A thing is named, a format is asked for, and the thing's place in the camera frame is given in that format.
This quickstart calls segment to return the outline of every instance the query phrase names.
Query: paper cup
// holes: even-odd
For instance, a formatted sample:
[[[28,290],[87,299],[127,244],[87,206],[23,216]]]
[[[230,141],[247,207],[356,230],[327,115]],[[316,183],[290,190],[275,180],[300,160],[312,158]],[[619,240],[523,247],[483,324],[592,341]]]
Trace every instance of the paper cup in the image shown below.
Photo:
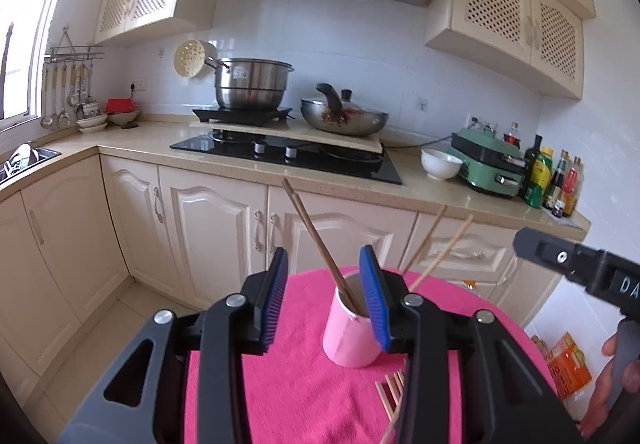
[[[344,279],[366,310],[359,272],[345,275]],[[368,366],[380,355],[380,345],[373,336],[371,320],[347,309],[337,288],[324,329],[322,348],[335,364],[347,368]]]

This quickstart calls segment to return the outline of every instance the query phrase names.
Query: sink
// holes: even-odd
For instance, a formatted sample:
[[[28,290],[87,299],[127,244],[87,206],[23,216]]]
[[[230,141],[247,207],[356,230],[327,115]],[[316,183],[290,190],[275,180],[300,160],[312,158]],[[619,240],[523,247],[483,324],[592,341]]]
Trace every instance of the sink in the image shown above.
[[[57,155],[60,155],[59,151],[49,150],[49,148],[34,148],[33,151],[35,151],[38,155],[37,160],[30,161],[28,166],[18,171],[14,171],[11,175],[6,174],[4,167],[0,163],[0,184],[4,184],[5,182],[13,179],[16,175],[20,175],[22,172],[30,169],[33,166],[36,166],[40,163],[44,163],[45,161],[48,161],[49,159],[56,157]]]

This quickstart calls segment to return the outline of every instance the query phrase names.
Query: pink tablecloth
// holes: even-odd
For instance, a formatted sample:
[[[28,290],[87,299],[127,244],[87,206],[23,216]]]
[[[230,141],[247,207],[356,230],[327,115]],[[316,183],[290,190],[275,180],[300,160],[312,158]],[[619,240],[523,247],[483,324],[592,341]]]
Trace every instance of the pink tablecloth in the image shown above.
[[[345,267],[343,273],[354,267]],[[411,284],[418,275],[409,273]],[[475,294],[428,278],[418,292],[441,309],[471,315],[489,307],[522,346],[549,384],[548,368],[535,345],[505,313]],[[325,269],[293,275],[287,281],[276,339],[262,357],[244,356],[244,387],[255,444],[370,444],[380,441],[388,417],[375,388],[385,374],[403,367],[404,356],[381,354],[367,368],[341,368],[322,350],[322,334],[334,293]],[[190,359],[184,444],[196,444],[199,353]],[[460,396],[451,396],[452,420],[460,417]],[[451,444],[460,442],[452,430]]]

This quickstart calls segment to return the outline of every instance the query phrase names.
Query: tile floor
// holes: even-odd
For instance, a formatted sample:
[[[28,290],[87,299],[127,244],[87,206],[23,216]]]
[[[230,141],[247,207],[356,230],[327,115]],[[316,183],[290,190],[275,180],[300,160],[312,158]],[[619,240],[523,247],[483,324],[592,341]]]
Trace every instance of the tile floor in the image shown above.
[[[37,405],[27,414],[50,444],[57,442],[66,421],[111,361],[159,309],[172,309],[178,316],[193,313],[187,307],[134,283],[76,347]]]

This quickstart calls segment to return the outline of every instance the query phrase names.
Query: stainless steel pot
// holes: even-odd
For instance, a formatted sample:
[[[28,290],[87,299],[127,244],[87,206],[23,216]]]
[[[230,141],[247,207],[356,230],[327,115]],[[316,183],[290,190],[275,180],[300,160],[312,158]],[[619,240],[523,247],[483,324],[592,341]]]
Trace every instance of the stainless steel pot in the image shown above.
[[[257,58],[207,60],[216,71],[216,101],[227,109],[278,108],[287,88],[289,63]]]
[[[324,94],[324,98],[303,98],[300,111],[305,121],[318,130],[342,135],[371,135],[380,132],[389,119],[389,114],[351,103],[348,89],[342,91],[342,98],[327,83],[319,83],[316,89]]]

